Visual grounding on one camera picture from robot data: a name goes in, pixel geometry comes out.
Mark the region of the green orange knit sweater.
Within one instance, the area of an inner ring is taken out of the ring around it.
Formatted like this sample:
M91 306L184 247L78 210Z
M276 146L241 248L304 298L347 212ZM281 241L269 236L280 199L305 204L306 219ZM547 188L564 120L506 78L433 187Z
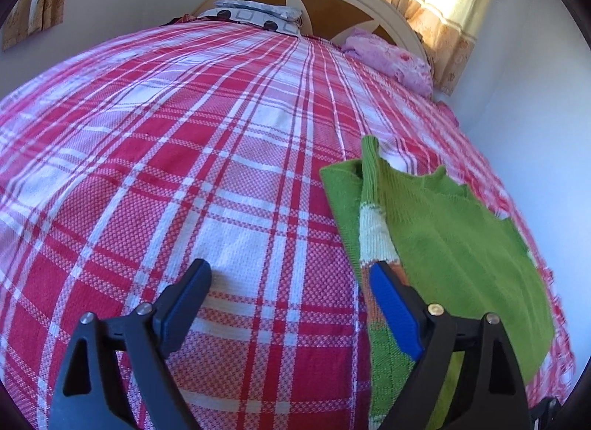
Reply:
M370 339L369 426L376 429L413 368L394 340L370 266L387 262L427 303L453 315L497 313L531 383L555 335L546 286L511 218L491 212L440 166L413 176L394 169L365 136L362 156L325 166L320 175L349 262L367 305Z

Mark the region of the red white plaid bedspread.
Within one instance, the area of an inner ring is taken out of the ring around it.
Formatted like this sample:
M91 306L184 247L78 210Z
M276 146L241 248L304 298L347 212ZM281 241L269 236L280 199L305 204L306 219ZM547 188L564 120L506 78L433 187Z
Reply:
M363 293L320 171L379 141L511 218L555 335L525 388L575 362L552 274L489 162L436 102L329 42L194 21L123 36L1 103L1 380L36 429L80 317L132 312L190 263L211 290L168 362L205 429L371 429Z

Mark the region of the pink sheet bed edge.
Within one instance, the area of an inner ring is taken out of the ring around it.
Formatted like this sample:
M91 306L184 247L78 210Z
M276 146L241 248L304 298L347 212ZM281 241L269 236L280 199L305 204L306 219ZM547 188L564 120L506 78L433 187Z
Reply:
M453 112L453 110L443 101L438 101L436 102L436 106L439 110L439 112L446 117L452 125L454 125L456 128L460 127L460 123L455 115L455 113Z

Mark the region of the pink floral pillow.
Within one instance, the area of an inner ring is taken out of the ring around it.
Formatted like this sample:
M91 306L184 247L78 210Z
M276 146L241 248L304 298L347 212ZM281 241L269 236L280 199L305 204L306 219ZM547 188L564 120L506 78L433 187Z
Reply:
M390 77L407 90L425 98L431 98L433 95L431 66L423 58L406 49L356 28L346 37L342 51Z

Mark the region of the beige curtain side window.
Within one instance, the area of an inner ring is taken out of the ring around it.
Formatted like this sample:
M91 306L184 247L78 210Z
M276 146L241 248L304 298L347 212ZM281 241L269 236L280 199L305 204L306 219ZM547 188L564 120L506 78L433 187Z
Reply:
M18 0L2 26L2 50L63 22L65 0Z

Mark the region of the grey white patterned pillow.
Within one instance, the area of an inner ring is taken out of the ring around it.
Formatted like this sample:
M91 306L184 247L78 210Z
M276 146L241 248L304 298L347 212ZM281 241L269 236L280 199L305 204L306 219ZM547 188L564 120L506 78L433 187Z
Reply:
M244 24L291 37L301 37L303 12L290 6L277 6L251 0L217 0L197 19Z

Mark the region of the cream wooden headboard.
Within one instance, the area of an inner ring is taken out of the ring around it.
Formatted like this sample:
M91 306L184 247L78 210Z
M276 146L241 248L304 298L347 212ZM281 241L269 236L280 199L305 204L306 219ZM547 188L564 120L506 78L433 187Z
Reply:
M194 13L213 7L217 0L205 0ZM272 5L286 5L301 10L301 33L340 46L353 29L360 28L387 42L426 59L427 54L417 33L405 17L386 0L252 0Z

